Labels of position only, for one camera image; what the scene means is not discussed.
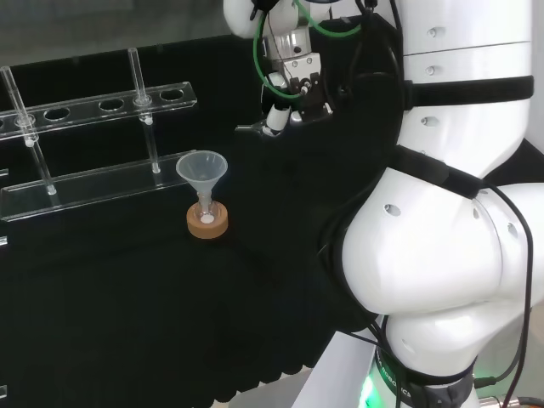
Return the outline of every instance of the funnel stem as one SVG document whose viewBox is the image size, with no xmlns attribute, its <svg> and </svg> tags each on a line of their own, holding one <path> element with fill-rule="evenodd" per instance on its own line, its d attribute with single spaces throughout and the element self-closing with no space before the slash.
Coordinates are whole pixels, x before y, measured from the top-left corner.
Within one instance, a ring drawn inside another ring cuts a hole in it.
<svg viewBox="0 0 544 408">
<path fill-rule="evenodd" d="M 202 215 L 210 213 L 210 207 L 212 206 L 212 192 L 204 191 L 196 193 L 198 195 L 198 202 L 201 204 Z"/>
</svg>

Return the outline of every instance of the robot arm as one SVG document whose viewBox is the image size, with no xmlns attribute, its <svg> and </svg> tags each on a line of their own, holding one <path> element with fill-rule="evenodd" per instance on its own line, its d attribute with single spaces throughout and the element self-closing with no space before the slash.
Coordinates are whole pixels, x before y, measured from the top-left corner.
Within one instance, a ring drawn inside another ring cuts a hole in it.
<svg viewBox="0 0 544 408">
<path fill-rule="evenodd" d="M 330 4 L 305 1 L 301 4 L 315 22 L 329 17 Z M 230 29 L 239 37 L 253 38 L 261 28 L 263 11 L 257 10 L 250 0 L 225 0 L 224 15 Z M 265 81 L 280 91 L 272 93 L 263 86 L 262 105 L 268 117 L 260 130 L 269 136 L 280 134 L 289 121 L 312 122 L 332 113 L 321 86 L 320 55 L 312 52 L 307 24 L 292 0 L 279 0 L 263 23 L 266 58 L 274 70 Z M 285 99 L 281 94 L 300 95 L 300 98 Z"/>
<path fill-rule="evenodd" d="M 252 3 L 225 0 L 225 15 L 235 3 L 243 12 L 227 20 L 233 32 L 249 37 L 257 27 L 242 16 L 248 19 Z M 530 0 L 397 3 L 406 80 L 530 76 Z M 295 32 L 291 0 L 276 7 L 274 34 Z M 529 108 L 528 99 L 415 107 L 405 113 L 398 143 L 482 179 L 519 147 Z M 535 304 L 544 298 L 544 185 L 502 190 L 533 233 Z M 390 316 L 387 338 L 405 367 L 448 377 L 470 368 L 487 342 L 524 312 L 527 250 L 521 223 L 492 191 L 469 200 L 388 168 L 348 228 L 343 273 L 365 308 Z M 467 404 L 477 405 L 475 398 Z M 384 404 L 393 405 L 394 395 Z"/>
</svg>

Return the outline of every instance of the black strap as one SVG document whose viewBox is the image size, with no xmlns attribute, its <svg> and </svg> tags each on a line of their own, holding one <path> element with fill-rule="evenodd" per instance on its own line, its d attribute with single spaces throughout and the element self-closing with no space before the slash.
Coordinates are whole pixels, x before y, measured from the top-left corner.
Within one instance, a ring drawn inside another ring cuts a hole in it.
<svg viewBox="0 0 544 408">
<path fill-rule="evenodd" d="M 406 376 L 401 384 L 390 368 L 393 361 L 379 348 L 376 349 L 376 364 L 389 390 L 396 394 L 397 387 L 400 387 L 401 401 L 413 408 L 461 408 L 473 390 L 476 360 L 465 371 L 450 377 L 427 376 L 405 369 Z"/>
<path fill-rule="evenodd" d="M 414 106 L 476 105 L 529 99 L 535 92 L 533 76 L 478 81 L 413 83 L 405 81 L 405 109 Z"/>
<path fill-rule="evenodd" d="M 480 178 L 399 144 L 388 167 L 469 199 L 485 187 Z"/>
</svg>

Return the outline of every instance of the black backdrop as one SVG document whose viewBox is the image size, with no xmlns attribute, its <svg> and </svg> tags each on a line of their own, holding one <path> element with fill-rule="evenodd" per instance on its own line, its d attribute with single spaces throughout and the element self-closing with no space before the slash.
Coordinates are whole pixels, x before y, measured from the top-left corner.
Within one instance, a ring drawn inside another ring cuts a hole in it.
<svg viewBox="0 0 544 408">
<path fill-rule="evenodd" d="M 313 42 L 341 76 L 353 41 Z M 360 70 L 390 71 L 379 42 L 368 43 Z M 316 236 L 394 145 L 394 81 L 369 80 L 350 110 L 271 141 L 234 132 L 260 117 L 249 42 L 175 43 L 140 58 L 148 86 L 192 83 L 199 109 L 157 115 L 158 150 L 227 158 L 214 195 L 229 231 L 213 242 L 188 234 L 187 185 L 3 225 L 0 383 L 10 407 L 208 407 L 313 366 L 335 330 L 362 327 L 319 266 Z M 14 76 L 28 105 L 131 88 L 125 51 L 18 66 Z M 145 158 L 137 119 L 41 144 L 53 175 Z M 11 184 L 37 177 L 20 140 L 0 149 Z M 544 181 L 544 161 L 523 144 L 491 179 Z"/>
</svg>

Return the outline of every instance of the clear acrylic rod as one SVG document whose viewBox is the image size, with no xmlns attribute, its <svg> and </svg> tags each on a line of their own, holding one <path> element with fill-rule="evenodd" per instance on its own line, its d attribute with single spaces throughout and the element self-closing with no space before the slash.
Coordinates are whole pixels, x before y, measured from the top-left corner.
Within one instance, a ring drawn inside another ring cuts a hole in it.
<svg viewBox="0 0 544 408">
<path fill-rule="evenodd" d="M 136 100 L 134 103 L 140 106 L 146 106 L 151 102 L 147 93 L 145 93 L 144 76 L 142 67 L 139 64 L 138 50 L 136 48 L 128 49 L 128 59 L 133 73 L 134 88 L 136 89 Z"/>
<path fill-rule="evenodd" d="M 40 177 L 47 188 L 48 194 L 50 196 L 57 194 L 57 190 L 54 188 L 53 180 L 51 179 L 51 174 L 49 173 L 48 165 L 45 162 L 45 157 L 43 157 L 42 149 L 38 143 L 37 133 L 32 126 L 34 123 L 33 118 L 29 116 L 28 112 L 26 111 L 25 104 L 20 96 L 19 89 L 17 88 L 14 76 L 11 73 L 11 69 L 8 66 L 3 66 L 0 68 L 0 71 L 2 72 L 3 83 L 8 90 L 9 97 L 11 98 L 11 102 L 13 103 L 19 118 L 18 126 L 20 127 L 25 138 L 26 147 L 31 150 L 32 158 L 36 163 L 37 171 L 40 173 Z"/>
<path fill-rule="evenodd" d="M 138 106 L 147 106 L 151 103 L 151 97 L 145 93 L 144 76 L 142 75 L 142 67 L 139 64 L 138 50 L 136 48 L 128 49 L 128 59 L 130 60 L 134 88 L 136 89 L 134 103 Z M 159 168 L 158 155 L 156 154 L 155 133 L 153 132 L 153 116 L 142 113 L 139 115 L 139 120 L 144 127 L 145 144 L 147 145 L 147 152 L 150 155 L 151 168 L 153 173 L 160 173 L 161 169 Z"/>
<path fill-rule="evenodd" d="M 150 155 L 151 169 L 153 173 L 157 174 L 161 172 L 159 167 L 159 157 L 156 153 L 155 132 L 153 131 L 153 116 L 140 115 L 139 120 L 142 122 L 145 134 L 145 145 L 147 146 L 147 152 Z"/>
<path fill-rule="evenodd" d="M 48 190 L 48 194 L 50 196 L 57 194 L 57 190 L 54 188 L 53 180 L 51 179 L 51 174 L 49 173 L 48 165 L 45 162 L 45 157 L 43 157 L 40 144 L 35 141 L 32 143 L 32 146 L 29 146 L 29 149 L 31 150 L 32 158 L 36 163 L 37 171 L 40 173 L 40 177 Z"/>
<path fill-rule="evenodd" d="M 21 124 L 30 123 L 28 119 L 28 113 L 26 112 L 25 104 L 20 96 L 19 89 L 15 84 L 14 75 L 11 73 L 11 69 L 8 66 L 0 68 L 2 72 L 3 83 L 8 91 L 9 98 L 13 104 Z"/>
</svg>

